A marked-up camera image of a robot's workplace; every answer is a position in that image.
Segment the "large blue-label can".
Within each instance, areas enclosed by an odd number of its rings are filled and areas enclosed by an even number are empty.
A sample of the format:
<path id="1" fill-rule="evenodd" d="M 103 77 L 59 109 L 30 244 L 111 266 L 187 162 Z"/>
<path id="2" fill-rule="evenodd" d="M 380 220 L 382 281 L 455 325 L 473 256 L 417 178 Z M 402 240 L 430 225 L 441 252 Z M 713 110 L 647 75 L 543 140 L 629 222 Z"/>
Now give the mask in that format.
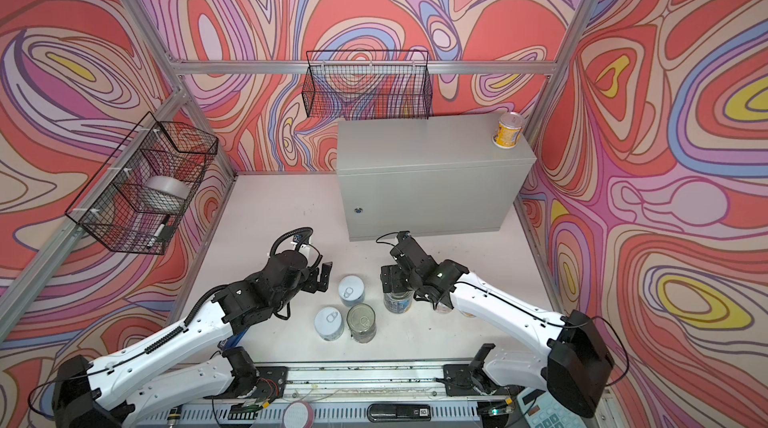
<path id="1" fill-rule="evenodd" d="M 403 314 L 407 312 L 412 301 L 412 291 L 385 293 L 383 298 L 385 308 L 393 314 Z"/>

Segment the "small orange-label can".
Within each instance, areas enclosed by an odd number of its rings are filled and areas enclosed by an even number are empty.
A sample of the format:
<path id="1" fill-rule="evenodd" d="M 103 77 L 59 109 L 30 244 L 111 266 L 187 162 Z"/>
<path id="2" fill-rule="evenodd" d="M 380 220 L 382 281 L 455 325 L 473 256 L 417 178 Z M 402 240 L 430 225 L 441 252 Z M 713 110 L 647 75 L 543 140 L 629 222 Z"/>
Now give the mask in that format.
<path id="1" fill-rule="evenodd" d="M 515 148 L 522 134 L 525 120 L 515 112 L 503 114 L 498 120 L 496 134 L 493 143 L 501 149 Z"/>

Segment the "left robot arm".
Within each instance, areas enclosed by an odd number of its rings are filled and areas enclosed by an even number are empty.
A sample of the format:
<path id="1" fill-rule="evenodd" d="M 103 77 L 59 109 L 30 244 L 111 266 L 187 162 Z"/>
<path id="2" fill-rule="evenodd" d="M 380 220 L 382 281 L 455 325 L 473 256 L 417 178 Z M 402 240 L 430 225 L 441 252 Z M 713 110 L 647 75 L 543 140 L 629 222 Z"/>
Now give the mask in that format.
<path id="1" fill-rule="evenodd" d="M 271 318 L 288 320 L 299 292 L 326 291 L 332 266 L 311 245 L 312 235 L 310 227 L 281 235 L 262 270 L 209 289 L 185 318 L 144 340 L 93 361 L 76 356 L 63 363 L 53 382 L 56 426 L 134 427 L 196 399 L 251 395 L 261 375 L 241 347 L 177 365 Z"/>

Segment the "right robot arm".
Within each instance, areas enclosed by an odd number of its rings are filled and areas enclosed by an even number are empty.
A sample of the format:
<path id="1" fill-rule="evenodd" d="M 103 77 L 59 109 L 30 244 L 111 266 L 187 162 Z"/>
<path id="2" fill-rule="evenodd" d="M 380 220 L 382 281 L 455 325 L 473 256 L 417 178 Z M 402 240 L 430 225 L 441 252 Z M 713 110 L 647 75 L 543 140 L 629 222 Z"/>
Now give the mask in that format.
<path id="1" fill-rule="evenodd" d="M 381 269 L 384 292 L 409 291 L 416 302 L 484 321 L 529 350 L 503 354 L 487 342 L 464 365 L 459 380 L 446 383 L 449 388 L 478 395 L 512 386 L 532 388 L 550 393 L 582 418 L 595 416 L 615 361 L 594 318 L 578 310 L 561 314 L 526 303 L 458 262 L 436 261 L 407 231 L 376 241 L 389 246 L 394 261 Z"/>

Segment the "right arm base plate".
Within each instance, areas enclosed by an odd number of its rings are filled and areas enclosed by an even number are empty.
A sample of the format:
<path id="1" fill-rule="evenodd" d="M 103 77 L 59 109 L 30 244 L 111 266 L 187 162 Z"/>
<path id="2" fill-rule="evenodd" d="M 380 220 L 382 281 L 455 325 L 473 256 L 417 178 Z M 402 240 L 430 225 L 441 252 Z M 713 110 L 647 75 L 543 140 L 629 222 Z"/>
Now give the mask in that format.
<path id="1" fill-rule="evenodd" d="M 444 387 L 449 397 L 517 395 L 521 386 L 496 384 L 484 371 L 485 359 L 495 347 L 484 343 L 468 364 L 445 364 L 442 376 L 434 381 Z"/>

